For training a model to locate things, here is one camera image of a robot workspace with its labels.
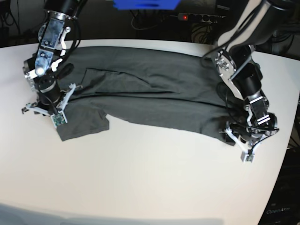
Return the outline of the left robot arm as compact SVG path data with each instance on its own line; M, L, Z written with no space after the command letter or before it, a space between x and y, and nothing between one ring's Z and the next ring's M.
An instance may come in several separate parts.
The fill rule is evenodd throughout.
M299 5L298 0L235 0L227 17L224 32L214 42L210 57L227 90L243 103L243 120L232 118L226 135L241 148L248 144L246 155L254 155L262 141L276 134L277 118L268 111L269 101L262 90L263 75L252 54Z

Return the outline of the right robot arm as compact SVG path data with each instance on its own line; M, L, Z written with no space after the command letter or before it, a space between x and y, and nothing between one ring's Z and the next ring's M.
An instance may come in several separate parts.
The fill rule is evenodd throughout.
M63 64L76 47L78 40L74 40L71 48L66 46L65 38L71 32L66 26L66 20L71 20L76 35L80 35L77 19L85 0L47 0L44 5L48 13L46 22L38 31L38 48L35 54L24 61L24 77L30 88L36 92L37 100L27 104L22 112L32 111L35 114L52 116L62 111L59 105L62 92L58 85L57 68Z

